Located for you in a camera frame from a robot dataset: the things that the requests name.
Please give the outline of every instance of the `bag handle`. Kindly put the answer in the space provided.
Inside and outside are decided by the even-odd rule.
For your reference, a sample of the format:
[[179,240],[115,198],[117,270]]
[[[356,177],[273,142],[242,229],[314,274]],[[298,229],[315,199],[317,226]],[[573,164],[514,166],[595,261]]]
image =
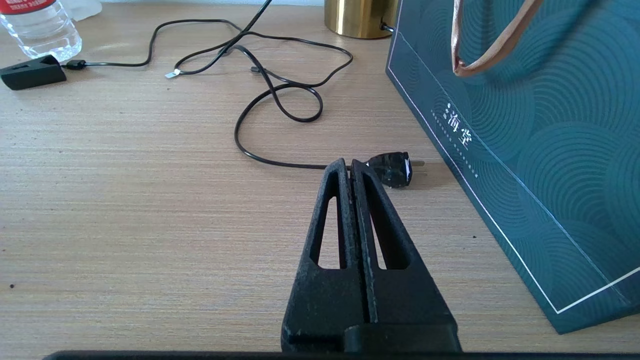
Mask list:
[[522,33],[533,19],[542,5],[543,0],[524,0],[513,20],[495,39],[487,51],[470,65],[458,56],[461,42],[462,3],[464,0],[453,1],[453,27],[451,28],[451,61],[453,72],[457,76],[467,77],[487,70],[504,59],[517,45]]

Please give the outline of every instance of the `wooden desk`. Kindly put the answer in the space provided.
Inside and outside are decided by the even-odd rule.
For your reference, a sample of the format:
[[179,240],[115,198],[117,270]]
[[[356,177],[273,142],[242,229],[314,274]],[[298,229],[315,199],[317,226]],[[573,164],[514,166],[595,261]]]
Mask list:
[[[81,58],[140,61],[161,22],[242,25],[255,10],[107,4],[78,24]],[[333,43],[356,60],[319,89],[320,120],[294,123],[266,101],[246,121],[244,143],[291,161],[400,150],[425,160],[428,176],[418,169],[410,188],[389,194],[465,350],[640,351],[638,316],[554,332],[385,75],[388,39],[338,37],[321,8],[273,6],[256,29]],[[177,26],[161,34],[145,69],[68,72],[66,83],[21,92],[0,86],[1,359],[61,349],[279,350],[322,172],[263,165],[236,149],[236,118],[266,88],[243,55],[197,76],[163,77],[233,33]],[[303,81],[343,61],[300,44],[243,43],[266,67]],[[25,60],[8,35],[0,47],[0,67]],[[283,102],[300,115],[316,108],[299,92]]]

